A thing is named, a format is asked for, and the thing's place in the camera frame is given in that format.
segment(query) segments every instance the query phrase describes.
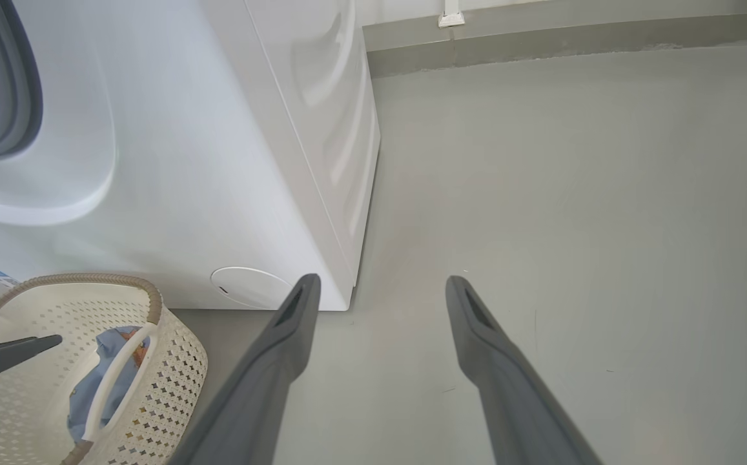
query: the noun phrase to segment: gray floor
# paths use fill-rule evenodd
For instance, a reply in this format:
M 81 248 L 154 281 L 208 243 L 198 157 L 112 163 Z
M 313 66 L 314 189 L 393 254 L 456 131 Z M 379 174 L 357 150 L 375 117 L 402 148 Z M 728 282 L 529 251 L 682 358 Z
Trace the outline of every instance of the gray floor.
M 352 309 L 320 314 L 276 463 L 492 463 L 444 282 L 473 283 L 609 464 L 747 463 L 747 46 L 374 81 Z M 179 312 L 199 410 L 269 316 Z

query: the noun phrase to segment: laundry basket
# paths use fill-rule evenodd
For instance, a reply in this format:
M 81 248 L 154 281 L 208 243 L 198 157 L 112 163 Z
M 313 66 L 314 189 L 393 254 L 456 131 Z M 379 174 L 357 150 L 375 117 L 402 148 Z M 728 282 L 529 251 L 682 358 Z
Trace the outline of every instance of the laundry basket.
M 120 326 L 141 329 L 108 368 L 84 441 L 76 446 L 67 429 L 69 394 L 98 364 L 95 337 Z M 207 356 L 163 307 L 158 289 L 119 274 L 55 274 L 28 280 L 0 298 L 0 342 L 48 335 L 61 335 L 63 342 L 0 374 L 0 465 L 166 463 L 196 406 Z M 105 394 L 147 336 L 138 373 L 101 429 Z

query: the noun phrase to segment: gray skirting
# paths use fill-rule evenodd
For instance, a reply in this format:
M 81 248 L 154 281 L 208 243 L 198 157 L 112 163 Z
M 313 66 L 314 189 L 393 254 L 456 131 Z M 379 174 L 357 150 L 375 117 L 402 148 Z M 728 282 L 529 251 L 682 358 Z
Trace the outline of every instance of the gray skirting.
M 485 63 L 620 51 L 747 44 L 747 14 L 526 30 L 367 53 L 374 78 Z

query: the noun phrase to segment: clothing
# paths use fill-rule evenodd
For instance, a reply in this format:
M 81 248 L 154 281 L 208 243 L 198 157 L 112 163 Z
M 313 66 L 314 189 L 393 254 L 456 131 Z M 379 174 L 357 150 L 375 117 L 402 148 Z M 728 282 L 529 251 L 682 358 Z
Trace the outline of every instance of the clothing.
M 115 327 L 97 336 L 96 342 L 98 342 L 98 347 L 96 351 L 98 356 L 101 357 L 101 361 L 98 362 L 98 366 L 93 368 L 81 382 L 77 383 L 75 389 L 72 390 L 72 394 L 69 394 L 67 427 L 69 428 L 69 435 L 72 436 L 75 442 L 81 442 L 83 438 L 83 433 L 87 426 L 89 408 L 92 405 L 92 399 L 98 391 L 98 386 L 101 385 L 101 380 L 107 373 L 114 357 L 120 352 L 123 344 L 126 344 L 127 340 L 132 338 L 138 329 L 140 327 L 137 326 Z M 110 390 L 107 404 L 105 404 L 104 410 L 101 413 L 101 427 L 106 426 L 110 421 L 120 402 L 123 400 L 123 395 L 126 394 L 129 386 L 132 385 L 148 347 L 149 338 L 146 338 L 135 351 L 134 355 L 129 357 L 129 360 L 123 366 L 116 383 Z

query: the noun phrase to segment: white washing machine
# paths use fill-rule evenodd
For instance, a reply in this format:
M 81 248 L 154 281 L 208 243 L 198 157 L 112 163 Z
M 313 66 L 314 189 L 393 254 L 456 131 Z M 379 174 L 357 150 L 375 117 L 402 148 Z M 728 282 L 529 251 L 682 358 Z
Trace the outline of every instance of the white washing machine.
M 356 24 L 353 0 L 0 0 L 0 274 L 275 309 L 315 272 L 347 309 L 379 148 Z

